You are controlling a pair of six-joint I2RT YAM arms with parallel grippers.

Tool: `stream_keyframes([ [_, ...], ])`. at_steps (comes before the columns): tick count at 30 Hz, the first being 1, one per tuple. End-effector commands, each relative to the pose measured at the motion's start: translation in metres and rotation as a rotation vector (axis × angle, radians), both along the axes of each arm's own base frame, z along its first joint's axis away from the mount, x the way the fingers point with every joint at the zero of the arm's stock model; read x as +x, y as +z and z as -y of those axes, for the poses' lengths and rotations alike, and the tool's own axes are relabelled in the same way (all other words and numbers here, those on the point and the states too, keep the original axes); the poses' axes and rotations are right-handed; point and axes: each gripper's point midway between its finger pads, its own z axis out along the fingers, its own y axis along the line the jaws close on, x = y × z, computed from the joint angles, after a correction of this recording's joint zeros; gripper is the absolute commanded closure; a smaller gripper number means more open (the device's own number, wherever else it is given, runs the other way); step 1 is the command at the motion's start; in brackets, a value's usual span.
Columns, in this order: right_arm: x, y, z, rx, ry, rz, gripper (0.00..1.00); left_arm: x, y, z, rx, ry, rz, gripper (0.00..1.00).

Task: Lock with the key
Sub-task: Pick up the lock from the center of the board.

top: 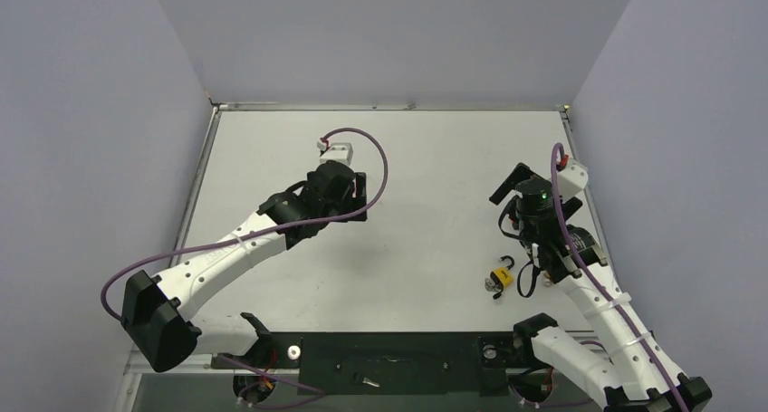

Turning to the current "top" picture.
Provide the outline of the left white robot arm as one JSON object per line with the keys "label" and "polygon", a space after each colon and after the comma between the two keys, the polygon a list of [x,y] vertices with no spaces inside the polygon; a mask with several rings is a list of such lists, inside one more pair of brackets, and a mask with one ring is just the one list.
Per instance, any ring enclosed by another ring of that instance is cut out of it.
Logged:
{"label": "left white robot arm", "polygon": [[329,218],[364,222],[367,176],[338,161],[308,173],[294,190],[271,195],[221,241],[155,275],[125,283],[120,324],[156,372],[192,355],[226,353],[246,366],[269,358],[270,332],[251,313],[210,317],[200,310],[257,264],[316,236]]}

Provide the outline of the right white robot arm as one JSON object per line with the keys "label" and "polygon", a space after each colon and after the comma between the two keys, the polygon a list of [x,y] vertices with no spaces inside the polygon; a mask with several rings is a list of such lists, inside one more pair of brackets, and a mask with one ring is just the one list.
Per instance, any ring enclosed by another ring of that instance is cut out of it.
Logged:
{"label": "right white robot arm", "polygon": [[524,249],[532,274],[545,275],[571,300],[607,356],[598,357],[546,313],[517,322],[507,351],[531,369],[559,371],[604,411],[703,410],[711,388],[663,351],[598,241],[567,222],[582,206],[587,169],[569,158],[554,169],[544,177],[519,163],[489,200],[504,207],[497,224],[511,224],[508,237]]}

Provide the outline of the yellow padlock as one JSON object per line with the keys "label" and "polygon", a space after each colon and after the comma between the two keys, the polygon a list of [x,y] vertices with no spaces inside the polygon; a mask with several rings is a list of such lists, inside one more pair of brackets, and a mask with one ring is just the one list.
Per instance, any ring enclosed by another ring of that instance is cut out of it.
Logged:
{"label": "yellow padlock", "polygon": [[493,269],[484,279],[485,289],[492,294],[493,300],[498,300],[504,294],[504,291],[514,282],[511,269],[515,261],[510,255],[503,255],[500,258],[502,265]]}

